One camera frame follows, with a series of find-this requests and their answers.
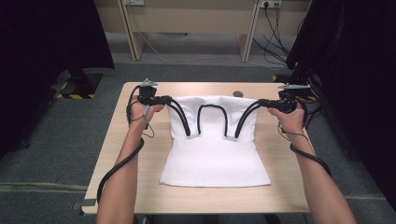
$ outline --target power strip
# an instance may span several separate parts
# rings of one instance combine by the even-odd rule
[[[145,5],[145,0],[123,0],[126,6],[143,6]]]
[[[265,7],[265,3],[268,3],[268,8],[280,8],[282,0],[262,0],[260,7]]]

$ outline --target hand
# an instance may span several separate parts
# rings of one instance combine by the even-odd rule
[[[130,104],[131,106],[131,120],[132,124],[138,123],[138,124],[144,124],[146,127],[146,124],[151,121],[152,117],[154,116],[155,112],[159,112],[165,108],[164,105],[152,105],[148,108],[147,114],[145,117],[143,117],[146,106],[140,104],[137,100],[137,96],[133,96]]]
[[[282,113],[275,108],[267,110],[271,115],[277,117],[286,133],[303,133],[304,110],[300,104],[297,104],[297,108],[289,114]]]

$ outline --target cloth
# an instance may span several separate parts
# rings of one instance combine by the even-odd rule
[[[185,96],[174,100],[184,111],[191,134],[186,134],[179,114],[168,106],[173,145],[160,184],[252,187],[271,183],[254,144],[258,110],[247,117],[238,138],[234,137],[238,121],[256,100],[230,96]]]

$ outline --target gray carpet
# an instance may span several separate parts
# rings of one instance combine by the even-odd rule
[[[157,82],[272,82],[272,75],[290,73],[256,66],[186,64],[116,64],[115,70],[87,71],[104,73],[95,97],[54,99],[28,139],[31,146],[9,152],[0,161],[0,223],[94,222],[94,216],[79,215],[73,207],[84,198],[123,83],[146,77]],[[61,74],[59,83],[66,78]],[[364,166],[345,156],[325,115],[312,120],[308,133],[359,223],[396,223],[395,212]],[[305,223],[301,214],[279,216],[283,223]]]

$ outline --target forearm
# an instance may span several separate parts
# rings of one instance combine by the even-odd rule
[[[116,164],[138,147],[143,123],[132,123],[125,137]],[[98,207],[97,223],[132,223],[137,189],[138,155],[125,163],[106,182]]]
[[[307,139],[288,134],[297,149],[316,155]],[[316,161],[296,154],[303,176],[305,197],[315,223],[356,223],[347,201],[325,169]]]

